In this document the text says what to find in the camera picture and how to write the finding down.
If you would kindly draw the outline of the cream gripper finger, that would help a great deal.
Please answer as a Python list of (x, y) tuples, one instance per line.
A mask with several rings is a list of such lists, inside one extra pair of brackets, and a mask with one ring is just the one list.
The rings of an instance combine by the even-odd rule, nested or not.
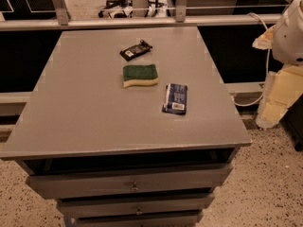
[(253, 41), (252, 46), (261, 50), (271, 49), (273, 44), (274, 30), (274, 26), (269, 27), (263, 34), (258, 36)]
[(270, 71), (258, 106), (258, 127), (271, 129), (277, 125), (302, 95), (302, 65), (284, 65), (278, 72)]

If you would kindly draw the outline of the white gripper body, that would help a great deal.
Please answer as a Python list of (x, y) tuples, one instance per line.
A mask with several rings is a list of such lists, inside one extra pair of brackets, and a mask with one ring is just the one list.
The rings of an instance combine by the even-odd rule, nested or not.
[(275, 24), (273, 57), (284, 64), (303, 64), (303, 0), (294, 0)]

